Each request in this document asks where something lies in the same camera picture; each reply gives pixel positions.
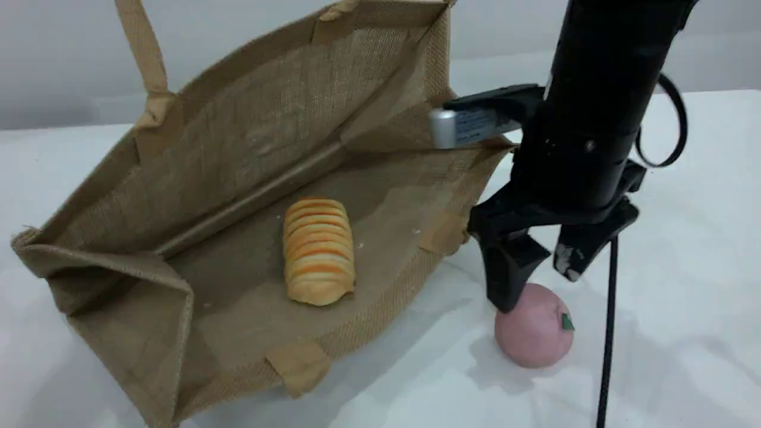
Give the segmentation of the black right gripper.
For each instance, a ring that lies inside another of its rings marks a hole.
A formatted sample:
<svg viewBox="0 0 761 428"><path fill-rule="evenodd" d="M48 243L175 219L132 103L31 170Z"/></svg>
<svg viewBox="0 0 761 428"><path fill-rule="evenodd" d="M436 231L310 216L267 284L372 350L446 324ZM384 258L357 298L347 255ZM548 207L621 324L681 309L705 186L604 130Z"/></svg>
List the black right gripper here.
<svg viewBox="0 0 761 428"><path fill-rule="evenodd" d="M550 255L528 228L563 225L554 269L578 281L601 250L633 224L640 211L619 205L638 191L645 167L628 159L631 139L602 141L524 129L509 181L470 211L467 230L478 241L486 295L502 313L517 306L524 287Z"/></svg>

